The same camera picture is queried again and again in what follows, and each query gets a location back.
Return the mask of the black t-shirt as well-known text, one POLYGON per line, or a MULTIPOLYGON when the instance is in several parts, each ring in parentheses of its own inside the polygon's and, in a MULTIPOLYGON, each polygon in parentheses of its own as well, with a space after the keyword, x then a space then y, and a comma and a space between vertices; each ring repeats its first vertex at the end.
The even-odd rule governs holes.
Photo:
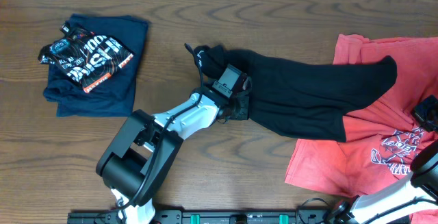
POLYGON ((202 72, 218 79, 228 65, 251 78, 249 117, 281 135, 346 141, 343 117, 383 96, 397 79, 396 61, 385 56, 365 64, 305 64, 248 49, 198 46, 202 72))

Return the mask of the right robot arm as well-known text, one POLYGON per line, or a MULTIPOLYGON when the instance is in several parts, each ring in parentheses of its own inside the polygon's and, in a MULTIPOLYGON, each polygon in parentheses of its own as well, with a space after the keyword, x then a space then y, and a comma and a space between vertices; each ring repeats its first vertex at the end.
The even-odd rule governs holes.
MULTIPOLYGON (((427 97, 414 107, 413 117, 425 132, 437 134, 437 98, 427 97)), ((401 145, 410 145, 394 134, 396 140, 385 139, 389 157, 371 152, 371 161, 386 163, 387 166, 406 166, 396 164, 393 159, 402 159, 400 152, 406 152, 401 145)), ((407 174, 388 187, 371 195, 355 197, 351 201, 340 201, 326 215, 322 223, 390 223, 408 214, 422 210, 437 210, 437 140, 429 144, 411 161, 407 174)))

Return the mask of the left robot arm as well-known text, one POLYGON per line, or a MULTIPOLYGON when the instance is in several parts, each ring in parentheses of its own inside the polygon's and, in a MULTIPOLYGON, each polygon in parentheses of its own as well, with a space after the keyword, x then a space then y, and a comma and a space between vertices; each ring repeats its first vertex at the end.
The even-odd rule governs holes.
POLYGON ((116 198, 116 209, 96 223, 150 223, 152 198, 163 184, 185 139, 218 119, 248 118, 250 77, 220 79, 195 89, 189 99, 158 114, 133 112, 96 166, 116 198))

